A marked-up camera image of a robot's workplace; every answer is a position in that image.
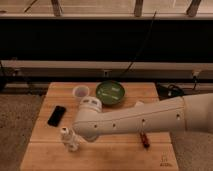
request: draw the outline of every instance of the white cup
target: white cup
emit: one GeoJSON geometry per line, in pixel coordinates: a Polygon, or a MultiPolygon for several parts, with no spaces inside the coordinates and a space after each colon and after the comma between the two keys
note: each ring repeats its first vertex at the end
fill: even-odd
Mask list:
{"type": "Polygon", "coordinates": [[[73,88],[72,94],[77,101],[81,101],[86,96],[89,96],[89,87],[85,85],[79,85],[73,88]]]}

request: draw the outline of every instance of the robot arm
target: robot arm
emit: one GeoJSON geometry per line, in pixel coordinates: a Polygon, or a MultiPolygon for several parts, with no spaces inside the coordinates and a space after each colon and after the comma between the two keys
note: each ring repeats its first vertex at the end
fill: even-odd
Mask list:
{"type": "Polygon", "coordinates": [[[85,97],[72,125],[87,141],[100,135],[162,131],[213,132],[213,94],[176,97],[132,108],[101,112],[101,102],[85,97]]]}

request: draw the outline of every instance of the wooden cutting board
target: wooden cutting board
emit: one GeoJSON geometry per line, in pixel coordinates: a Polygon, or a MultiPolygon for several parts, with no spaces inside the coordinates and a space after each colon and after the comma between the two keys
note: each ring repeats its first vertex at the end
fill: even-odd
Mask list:
{"type": "MultiPolygon", "coordinates": [[[[72,97],[77,85],[87,85],[95,95],[98,83],[51,83],[39,117],[32,132],[30,143],[22,161],[21,171],[177,171],[177,161],[169,133],[150,133],[151,146],[146,150],[139,134],[101,136],[94,143],[79,137],[80,148],[70,153],[60,140],[60,128],[69,127],[78,110],[78,102],[72,97]],[[54,107],[67,108],[58,127],[47,125],[54,107]]],[[[144,103],[158,101],[153,83],[121,83],[126,96],[114,107],[103,111],[132,107],[140,100],[144,103]]]]}

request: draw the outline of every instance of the smartphone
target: smartphone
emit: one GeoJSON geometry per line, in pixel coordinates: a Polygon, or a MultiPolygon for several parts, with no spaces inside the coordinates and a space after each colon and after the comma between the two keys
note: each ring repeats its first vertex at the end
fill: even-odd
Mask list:
{"type": "Polygon", "coordinates": [[[48,125],[51,126],[55,126],[57,127],[62,116],[64,115],[64,113],[66,112],[66,108],[63,106],[56,106],[52,115],[50,116],[49,120],[48,120],[48,125]]]}

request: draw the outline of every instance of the floor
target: floor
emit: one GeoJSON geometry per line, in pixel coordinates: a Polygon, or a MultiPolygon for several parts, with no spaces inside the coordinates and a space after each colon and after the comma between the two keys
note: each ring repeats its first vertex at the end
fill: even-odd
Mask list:
{"type": "Polygon", "coordinates": [[[0,171],[18,171],[43,101],[38,95],[0,95],[0,171]]]}
{"type": "MultiPolygon", "coordinates": [[[[44,96],[0,95],[0,171],[19,171],[44,96]]],[[[171,133],[181,171],[213,170],[213,135],[171,133]]]]}

